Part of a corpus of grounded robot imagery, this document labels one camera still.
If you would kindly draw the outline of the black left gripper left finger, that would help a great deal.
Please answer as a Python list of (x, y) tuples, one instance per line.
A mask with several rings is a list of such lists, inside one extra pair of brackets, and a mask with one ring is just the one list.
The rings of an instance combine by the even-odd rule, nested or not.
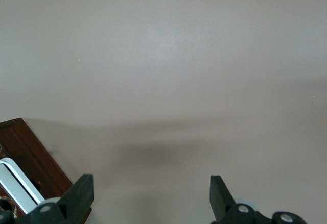
[(1, 223), (82, 223), (93, 201), (93, 175), (83, 174), (58, 202), (41, 204), (20, 218), (14, 218), (12, 211), (2, 211)]

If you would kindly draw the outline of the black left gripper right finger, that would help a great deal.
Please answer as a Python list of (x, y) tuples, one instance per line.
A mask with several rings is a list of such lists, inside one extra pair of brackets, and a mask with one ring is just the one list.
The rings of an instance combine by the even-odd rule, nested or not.
[(275, 212), (271, 218), (267, 218), (250, 205), (246, 203), (237, 203), (221, 176), (211, 176), (209, 200), (216, 219), (214, 223), (306, 223), (300, 216), (291, 212), (279, 211)]

